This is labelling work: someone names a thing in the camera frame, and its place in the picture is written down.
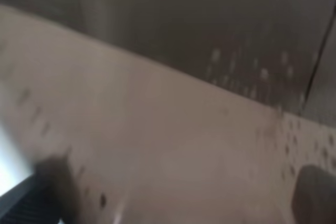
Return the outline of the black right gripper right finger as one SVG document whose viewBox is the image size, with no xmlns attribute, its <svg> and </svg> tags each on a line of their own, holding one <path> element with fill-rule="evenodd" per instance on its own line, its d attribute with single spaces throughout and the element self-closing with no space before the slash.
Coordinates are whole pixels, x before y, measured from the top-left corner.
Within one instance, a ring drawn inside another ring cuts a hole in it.
<svg viewBox="0 0 336 224">
<path fill-rule="evenodd" d="M 335 175 L 315 165 L 303 166 L 291 207 L 295 223 L 335 223 Z"/>
</svg>

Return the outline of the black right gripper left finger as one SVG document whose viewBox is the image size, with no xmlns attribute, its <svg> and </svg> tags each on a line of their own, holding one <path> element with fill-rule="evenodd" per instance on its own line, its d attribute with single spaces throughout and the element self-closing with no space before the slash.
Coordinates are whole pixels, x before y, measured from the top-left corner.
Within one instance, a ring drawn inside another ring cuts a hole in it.
<svg viewBox="0 0 336 224">
<path fill-rule="evenodd" d="M 1 196 L 1 223 L 79 223 L 80 192 L 68 158 L 45 159 L 33 172 Z"/>
</svg>

